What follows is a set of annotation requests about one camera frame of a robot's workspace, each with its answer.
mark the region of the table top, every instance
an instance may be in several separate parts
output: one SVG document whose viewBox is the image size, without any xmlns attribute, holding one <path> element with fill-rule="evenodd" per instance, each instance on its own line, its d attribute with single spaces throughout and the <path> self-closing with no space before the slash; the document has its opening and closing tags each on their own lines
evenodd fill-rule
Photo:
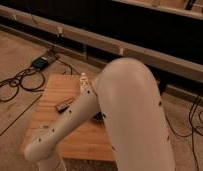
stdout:
<svg viewBox="0 0 203 171">
<path fill-rule="evenodd" d="M 34 130 L 42 125 L 50 125 L 59 113 L 55 105 L 79 94 L 79 76 L 51 75 L 45 91 L 39 100 L 36 112 L 27 129 L 20 151 L 24 152 Z M 58 145 L 59 155 L 64 158 L 114 161 L 103 123 L 86 121 Z"/>
</svg>

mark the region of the power cord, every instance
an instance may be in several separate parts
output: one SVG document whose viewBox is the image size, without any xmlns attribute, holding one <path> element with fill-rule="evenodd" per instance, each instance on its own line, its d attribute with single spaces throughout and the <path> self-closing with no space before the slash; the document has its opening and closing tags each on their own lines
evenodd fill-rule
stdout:
<svg viewBox="0 0 203 171">
<path fill-rule="evenodd" d="M 38 86 L 31 87 L 31 88 L 25 86 L 24 80 L 27 77 L 34 76 L 34 75 L 40 76 L 41 83 Z M 29 91 L 29 92 L 43 91 L 40 88 L 43 87 L 44 83 L 45 83 L 45 77 L 40 70 L 37 70 L 37 69 L 32 68 L 32 67 L 30 67 L 28 69 L 24 69 L 12 78 L 8 78 L 6 80 L 0 81 L 0 102 L 9 102 L 9 101 L 13 100 L 17 96 L 17 94 L 19 93 L 20 88 L 22 88 L 26 91 Z M 8 98 L 4 98 L 3 97 L 4 95 L 2 94 L 2 89 L 6 86 L 8 86 L 12 89 L 15 89 L 14 93 Z"/>
<path fill-rule="evenodd" d="M 193 157 L 194 157 L 194 160 L 195 160 L 195 165 L 196 165 L 196 170 L 199 171 L 200 168 L 199 168 L 199 164 L 198 164 L 198 160 L 197 160 L 197 156 L 196 156 L 196 153 L 195 153 L 195 139 L 194 139 L 194 134 L 196 133 L 197 135 L 200 135 L 203 137 L 203 133 L 199 131 L 199 129 L 203 130 L 203 119 L 202 119 L 202 114 L 203 114 L 203 110 L 199 112 L 198 114 L 198 118 L 199 118 L 199 121 L 200 121 L 200 125 L 197 125 L 195 126 L 193 124 L 193 119 L 194 119 L 194 116 L 196 114 L 196 110 L 201 102 L 203 98 L 203 87 L 201 89 L 201 91 L 198 93 L 197 97 L 195 98 L 191 108 L 190 108 L 190 111 L 189 111 L 189 114 L 188 114 L 188 119 L 189 119 L 189 124 L 191 126 L 191 132 L 186 134 L 186 135 L 181 135 L 180 133 L 178 133 L 177 131 L 175 131 L 175 129 L 172 127 L 172 124 L 170 123 L 168 117 L 166 116 L 166 120 L 169 124 L 169 127 L 171 129 L 171 131 L 176 135 L 176 136 L 179 136 L 179 137 L 182 137 L 182 138 L 188 138 L 191 136 L 191 144 L 192 144 L 192 153 L 193 153 Z"/>
<path fill-rule="evenodd" d="M 60 59 L 56 59 L 56 61 L 58 61 L 59 63 L 63 64 L 64 66 L 68 67 L 70 69 L 70 75 L 73 75 L 73 71 L 78 74 L 81 75 L 80 72 L 78 72 L 72 65 L 60 60 Z"/>
</svg>

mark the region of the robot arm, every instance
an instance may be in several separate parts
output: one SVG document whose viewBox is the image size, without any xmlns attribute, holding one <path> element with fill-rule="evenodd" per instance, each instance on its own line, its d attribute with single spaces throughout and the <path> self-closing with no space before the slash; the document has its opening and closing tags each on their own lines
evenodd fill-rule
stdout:
<svg viewBox="0 0 203 171">
<path fill-rule="evenodd" d="M 41 170 L 59 165 L 61 139 L 101 110 L 120 171 L 175 171 L 161 97 L 145 65 L 122 58 L 108 64 L 69 109 L 25 149 Z"/>
</svg>

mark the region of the power strip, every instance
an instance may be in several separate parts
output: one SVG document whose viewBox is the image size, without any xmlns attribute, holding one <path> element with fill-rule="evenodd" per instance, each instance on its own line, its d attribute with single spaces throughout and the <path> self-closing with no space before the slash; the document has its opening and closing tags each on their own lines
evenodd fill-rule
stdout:
<svg viewBox="0 0 203 171">
<path fill-rule="evenodd" d="M 36 58 L 32 63 L 31 66 L 35 69 L 44 70 L 53 63 L 59 56 L 56 52 L 49 50 L 46 51 L 42 56 Z"/>
</svg>

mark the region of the wire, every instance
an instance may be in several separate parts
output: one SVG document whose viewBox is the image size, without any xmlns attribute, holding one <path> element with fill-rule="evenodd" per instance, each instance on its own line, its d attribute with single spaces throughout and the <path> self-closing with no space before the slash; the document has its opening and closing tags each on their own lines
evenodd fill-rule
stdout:
<svg viewBox="0 0 203 171">
<path fill-rule="evenodd" d="M 199 118 L 199 121 L 201 122 L 201 124 L 203 125 L 203 119 L 202 119 L 202 115 L 203 114 L 203 110 L 199 112 L 198 114 L 198 118 Z"/>
<path fill-rule="evenodd" d="M 61 64 L 67 66 L 67 67 L 70 69 L 70 75 L 73 74 L 73 71 L 74 71 L 76 74 L 81 75 L 81 73 L 78 72 L 78 71 L 77 71 L 73 66 L 71 66 L 70 64 L 68 64 L 68 63 L 66 63 L 66 62 L 64 62 L 64 61 L 62 61 L 62 60 L 60 60 L 60 59 L 56 59 L 56 60 L 57 60 L 58 62 L 60 62 Z"/>
<path fill-rule="evenodd" d="M 31 87 L 31 88 L 26 87 L 24 85 L 24 80 L 27 77 L 30 77 L 33 75 L 39 75 L 41 78 L 41 83 L 36 87 Z M 0 81 L 0 102 L 9 102 L 9 101 L 13 100 L 18 95 L 20 88 L 22 88 L 23 90 L 29 91 L 29 92 L 43 91 L 40 88 L 42 88 L 42 86 L 44 84 L 45 84 L 45 77 L 41 71 L 36 70 L 34 68 L 24 69 L 12 78 L 8 78 L 6 80 Z M 4 95 L 2 94 L 2 89 L 6 86 L 8 86 L 11 89 L 15 89 L 14 93 L 12 93 L 11 96 L 8 98 L 4 98 L 3 97 Z"/>
<path fill-rule="evenodd" d="M 30 109 L 40 98 L 41 98 L 42 94 L 39 95 L 25 110 L 22 111 L 22 113 L 19 114 L 19 116 L 17 116 L 1 133 L 0 133 L 0 138 L 5 134 L 5 132 L 11 128 L 14 123 L 21 118 L 21 116 L 23 116 L 25 114 L 25 112 L 27 112 L 28 109 Z"/>
<path fill-rule="evenodd" d="M 179 137 L 182 137 L 182 138 L 187 138 L 187 137 L 190 137 L 190 136 L 192 135 L 192 132 L 191 132 L 191 133 L 188 133 L 188 134 L 186 134 L 186 135 L 181 135 L 180 133 L 178 133 L 177 131 L 175 131 L 175 129 L 172 127 L 172 124 L 170 123 L 170 121 L 169 121 L 169 119 L 168 119 L 167 116 L 166 116 L 166 121 L 167 121 L 167 123 L 168 123 L 168 125 L 169 125 L 171 131 L 172 131 L 175 135 L 177 135 L 177 136 L 179 136 Z"/>
<path fill-rule="evenodd" d="M 200 168 L 199 168 L 199 164 L 198 164 L 198 159 L 197 159 L 197 155 L 196 155 L 196 152 L 195 152 L 195 139 L 194 139 L 194 134 L 196 133 L 197 135 L 200 135 L 203 137 L 203 133 L 199 131 L 199 129 L 203 130 L 203 118 L 201 117 L 201 115 L 203 114 L 203 110 L 199 112 L 198 114 L 198 118 L 199 118 L 199 121 L 200 121 L 200 125 L 194 125 L 193 124 L 193 120 L 194 120 L 194 117 L 195 117 L 195 114 L 196 114 L 196 110 L 201 102 L 203 98 L 203 87 L 202 89 L 200 90 L 200 92 L 198 93 L 198 95 L 196 96 L 190 110 L 189 110 L 189 114 L 188 114 L 188 120 L 189 120 L 189 124 L 190 124 L 190 127 L 191 127 L 191 132 L 186 134 L 186 135 L 181 135 L 180 133 L 178 133 L 177 131 L 174 130 L 174 128 L 172 127 L 172 124 L 170 123 L 168 117 L 166 116 L 166 121 L 168 122 L 169 124 L 169 127 L 171 129 L 171 131 L 176 135 L 176 136 L 179 136 L 179 137 L 182 137 L 182 138 L 188 138 L 191 136 L 191 144 L 192 144 L 192 153 L 193 153 L 193 157 L 194 157 L 194 160 L 195 160 L 195 167 L 196 167 L 196 170 L 199 171 Z"/>
</svg>

